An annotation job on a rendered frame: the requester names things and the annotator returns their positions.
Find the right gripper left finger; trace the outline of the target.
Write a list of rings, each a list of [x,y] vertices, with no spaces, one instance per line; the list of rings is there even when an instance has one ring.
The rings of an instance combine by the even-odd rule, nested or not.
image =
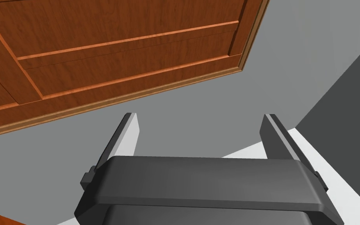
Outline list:
[[[139,138],[136,113],[126,113],[103,150],[94,171],[113,156],[133,156]]]

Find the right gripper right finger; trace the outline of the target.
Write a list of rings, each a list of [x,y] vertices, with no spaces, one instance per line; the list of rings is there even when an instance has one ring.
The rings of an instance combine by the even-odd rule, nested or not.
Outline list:
[[[264,115],[259,134],[268,159],[298,160],[315,173],[307,157],[275,114]]]

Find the brown wooden panelled door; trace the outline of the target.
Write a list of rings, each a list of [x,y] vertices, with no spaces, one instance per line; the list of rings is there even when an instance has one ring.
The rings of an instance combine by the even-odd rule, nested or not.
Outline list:
[[[0,0],[0,135],[240,72],[273,0]]]

